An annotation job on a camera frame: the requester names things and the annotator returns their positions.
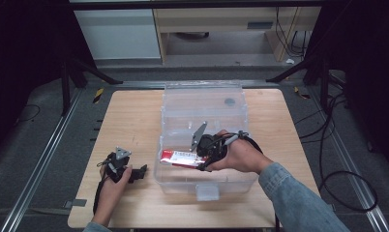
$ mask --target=red wrapper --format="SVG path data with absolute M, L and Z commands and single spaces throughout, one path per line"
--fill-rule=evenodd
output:
M 187 168 L 196 168 L 205 161 L 206 158 L 198 157 L 196 153 L 163 150 L 161 155 L 162 164 Z

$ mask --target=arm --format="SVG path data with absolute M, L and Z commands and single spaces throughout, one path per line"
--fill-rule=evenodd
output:
M 132 166 L 126 168 L 118 183 L 114 183 L 110 178 L 105 179 L 105 183 L 99 196 L 99 204 L 96 213 L 84 231 L 110 231 L 107 229 L 107 226 L 109 225 L 114 209 L 123 195 L 125 186 L 128 183 L 129 178 L 131 178 L 132 169 Z M 104 175 L 104 170 L 105 168 L 102 167 L 101 175 Z
M 348 231 L 318 195 L 248 141 L 235 140 L 229 145 L 226 157 L 210 164 L 206 170 L 225 168 L 259 175 L 258 181 L 273 202 L 276 215 L 286 231 Z

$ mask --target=wooden tabletop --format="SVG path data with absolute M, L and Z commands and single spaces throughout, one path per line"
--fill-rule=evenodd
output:
M 283 94 L 277 89 L 246 89 L 249 129 L 264 154 L 281 163 L 297 180 L 318 194 L 312 171 L 292 123 Z M 153 166 L 161 130 L 161 90 L 117 91 L 107 109 L 87 164 L 68 224 L 85 227 L 91 220 L 101 177 L 97 163 L 116 146 L 133 152 L 129 164 L 148 164 L 143 180 L 127 185 L 109 227 L 121 228 L 261 228 L 274 227 L 274 210 L 258 182 L 247 193 L 226 193 L 219 201 L 196 201 L 195 195 L 165 194 Z

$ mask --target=clear plastic container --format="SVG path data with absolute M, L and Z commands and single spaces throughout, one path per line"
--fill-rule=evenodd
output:
M 240 81 L 196 81 L 166 84 L 162 106 L 162 135 L 155 161 L 155 180 L 165 193 L 195 194 L 197 200 L 218 200 L 220 194 L 247 192 L 255 173 L 233 169 L 202 172 L 160 163 L 162 150 L 189 152 L 195 131 L 248 131 L 248 108 Z

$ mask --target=hand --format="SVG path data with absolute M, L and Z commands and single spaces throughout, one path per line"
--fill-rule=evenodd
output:
M 101 194 L 99 196 L 98 208 L 92 218 L 92 221 L 105 227 L 109 225 L 112 213 L 123 195 L 129 178 L 131 178 L 133 169 L 132 166 L 125 168 L 126 170 L 118 183 L 114 183 L 110 178 L 105 179 L 104 186 L 102 187 Z M 105 175 L 104 165 L 101 167 L 101 176 L 103 175 Z
M 221 130 L 218 135 L 227 133 Z M 244 139 L 236 139 L 228 145 L 227 155 L 217 162 L 206 167 L 206 171 L 234 168 L 241 172 L 255 172 L 260 174 L 272 161 L 261 154 L 250 142 Z

